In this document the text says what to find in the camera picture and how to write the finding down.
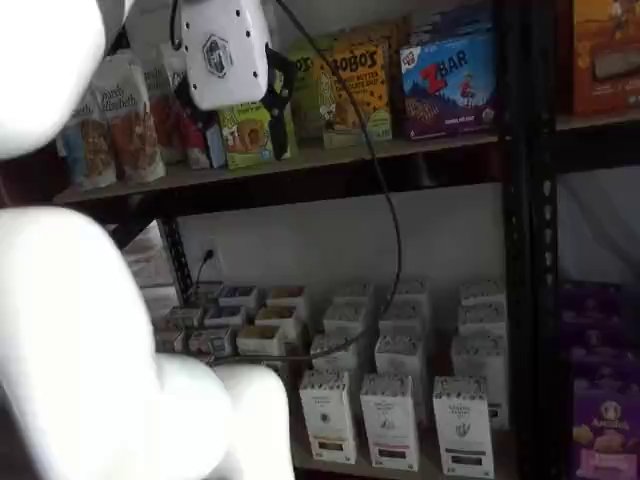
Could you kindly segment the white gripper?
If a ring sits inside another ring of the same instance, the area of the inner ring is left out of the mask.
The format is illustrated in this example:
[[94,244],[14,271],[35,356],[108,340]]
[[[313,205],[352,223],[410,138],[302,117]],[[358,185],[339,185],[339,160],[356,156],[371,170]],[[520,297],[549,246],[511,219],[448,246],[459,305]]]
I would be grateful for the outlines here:
[[267,46],[271,37],[262,3],[184,1],[181,35],[190,93],[187,86],[177,86],[174,94],[183,143],[205,144],[208,118],[201,110],[261,100],[270,115],[273,156],[280,161],[289,145],[285,111],[294,90],[296,66]]

